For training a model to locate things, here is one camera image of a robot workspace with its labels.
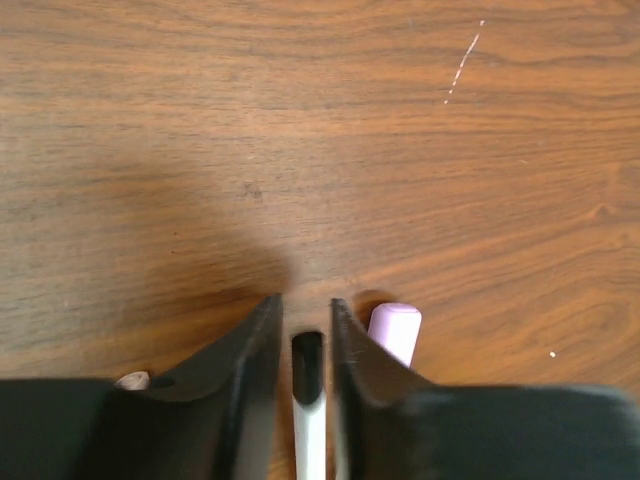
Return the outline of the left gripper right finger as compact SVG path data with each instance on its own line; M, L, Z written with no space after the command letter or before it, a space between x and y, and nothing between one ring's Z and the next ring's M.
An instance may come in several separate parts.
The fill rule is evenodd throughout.
M443 385L331 303L340 479L635 479L639 408L597 385Z

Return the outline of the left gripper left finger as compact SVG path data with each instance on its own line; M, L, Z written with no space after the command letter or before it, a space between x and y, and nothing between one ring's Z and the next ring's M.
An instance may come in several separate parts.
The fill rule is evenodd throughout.
M5 479L263 479L276 416L282 299L130 391L97 378L1 384Z

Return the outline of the small peach pen cap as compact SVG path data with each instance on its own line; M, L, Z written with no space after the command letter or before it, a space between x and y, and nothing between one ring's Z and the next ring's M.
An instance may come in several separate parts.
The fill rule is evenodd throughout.
M128 391L140 391L147 389L150 383L151 378L147 371L135 371L118 379L115 385Z

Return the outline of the white pen black tip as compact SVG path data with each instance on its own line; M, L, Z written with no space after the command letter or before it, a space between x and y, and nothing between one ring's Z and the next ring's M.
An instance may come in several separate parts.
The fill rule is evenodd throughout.
M326 479L326 396L302 405L293 401L297 480Z

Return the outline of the pink highlighter pen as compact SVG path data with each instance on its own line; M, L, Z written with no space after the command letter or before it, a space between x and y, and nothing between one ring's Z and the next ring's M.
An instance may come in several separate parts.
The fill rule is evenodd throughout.
M368 334L406 367L411 366L420 327L421 312L402 303L382 303L370 317Z

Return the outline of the small black pen cap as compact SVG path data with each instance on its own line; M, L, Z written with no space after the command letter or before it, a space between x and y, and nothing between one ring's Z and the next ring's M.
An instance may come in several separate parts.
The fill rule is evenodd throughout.
M298 333L291 340L292 393L304 407L324 393L324 335L317 330Z

